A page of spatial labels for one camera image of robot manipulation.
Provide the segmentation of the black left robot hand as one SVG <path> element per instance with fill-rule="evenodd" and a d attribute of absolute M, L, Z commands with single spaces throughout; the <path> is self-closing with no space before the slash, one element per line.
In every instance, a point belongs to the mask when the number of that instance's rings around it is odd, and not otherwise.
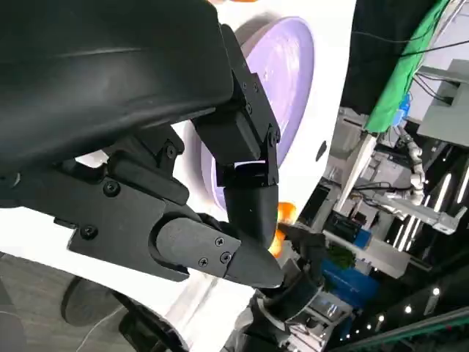
<path fill-rule="evenodd" d="M 280 137 L 208 1 L 1 3 L 1 206 L 71 228 L 72 252 L 280 286 Z"/>

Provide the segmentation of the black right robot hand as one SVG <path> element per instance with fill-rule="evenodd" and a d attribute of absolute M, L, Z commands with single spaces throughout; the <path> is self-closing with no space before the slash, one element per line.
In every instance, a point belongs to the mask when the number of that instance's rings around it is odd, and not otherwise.
<path fill-rule="evenodd" d="M 322 275 L 322 261 L 327 251 L 325 236 L 312 233 L 309 228 L 299 225 L 279 223 L 278 228 L 292 243 L 293 250 L 299 254 L 297 264 L 299 269 L 315 284 L 316 287 L 324 285 Z"/>

